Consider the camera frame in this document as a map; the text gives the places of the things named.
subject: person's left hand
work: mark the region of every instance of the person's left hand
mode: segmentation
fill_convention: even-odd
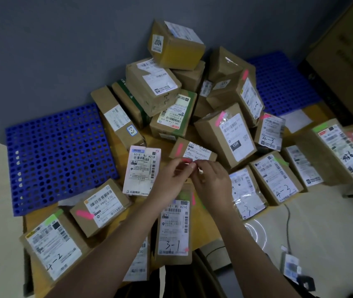
[[[175,175],[175,169],[180,163],[185,162],[183,158],[171,160],[162,170],[159,171],[156,180],[147,200],[155,200],[156,204],[163,210],[171,201],[173,201],[182,189],[187,178],[196,169],[196,163],[192,162],[178,174]]]

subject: wooden table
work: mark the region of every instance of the wooden table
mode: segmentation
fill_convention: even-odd
[[[304,112],[309,116],[310,119],[313,120],[313,123],[311,123],[310,125],[295,134],[298,134],[308,128],[314,127],[317,124],[323,123],[329,120],[330,118],[333,118],[331,112],[327,110],[327,108],[325,108],[324,104],[321,103],[305,108]],[[174,143],[168,140],[160,140],[153,138],[149,127],[146,127],[144,130],[141,131],[141,133],[145,137],[148,147],[161,148],[161,169],[164,165],[169,162],[170,159],[168,158],[168,155],[170,154]],[[117,171],[120,174],[120,180],[118,180],[118,182],[122,185],[124,182],[125,172],[127,168],[128,152],[114,133],[112,133],[110,135],[110,138],[108,139],[114,159],[116,161]],[[205,147],[196,130],[191,125],[189,125],[186,139],[199,145],[203,145]],[[285,138],[283,139],[283,146],[289,145],[293,145],[293,136],[286,129]],[[99,239],[103,240],[107,235],[109,235],[119,225],[120,221],[124,220],[144,200],[145,199],[142,197],[135,198],[135,203],[131,207],[129,207],[126,211],[119,215],[115,221],[113,221],[109,226],[104,228],[101,233],[98,234]],[[31,229],[39,225],[43,220],[45,220],[48,216],[51,215],[56,206],[57,204],[51,205],[26,215],[25,222],[27,229]],[[258,218],[259,215],[263,215],[265,212],[272,211],[272,209],[274,208],[275,207],[268,207],[267,209],[256,215],[255,218]],[[221,237],[212,217],[209,215],[208,211],[203,207],[203,204],[201,203],[196,193],[195,203],[192,203],[192,214],[190,217],[190,221],[192,233],[192,248],[194,250]],[[49,292],[50,285],[45,279],[43,271],[38,265],[38,263],[32,261],[31,267],[35,296],[36,298],[42,298]]]

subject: white floor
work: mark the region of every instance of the white floor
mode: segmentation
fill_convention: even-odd
[[[288,203],[293,255],[300,259],[303,274],[314,278],[314,294],[322,298],[344,298],[353,292],[353,199],[343,199],[339,190],[325,187]],[[0,297],[20,298],[24,283],[23,250],[18,241],[22,219],[12,216],[10,200],[7,152],[0,145]],[[287,210],[282,206],[250,223],[261,246],[266,238],[264,251],[276,266],[281,245],[287,246],[286,221]],[[227,263],[224,249],[218,252],[222,255],[214,252],[208,257],[210,263]],[[229,298],[242,297],[233,270],[221,274],[219,280]]]

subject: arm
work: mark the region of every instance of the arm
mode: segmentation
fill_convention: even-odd
[[[48,294],[60,297],[113,297],[129,266],[160,212],[174,200],[196,164],[191,163],[177,176],[174,159],[161,170],[142,205],[129,215],[114,232],[96,247]]]
[[[233,209],[232,183],[226,170],[218,162],[198,160],[196,163],[203,170],[205,181],[194,172],[194,187],[221,233],[243,296],[299,298]]]

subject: blue plastic grid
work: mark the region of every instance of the blue plastic grid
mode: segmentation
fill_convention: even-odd
[[[96,104],[5,129],[13,215],[119,178]]]
[[[251,58],[248,62],[256,68],[256,87],[269,114],[284,115],[321,100],[283,52]]]

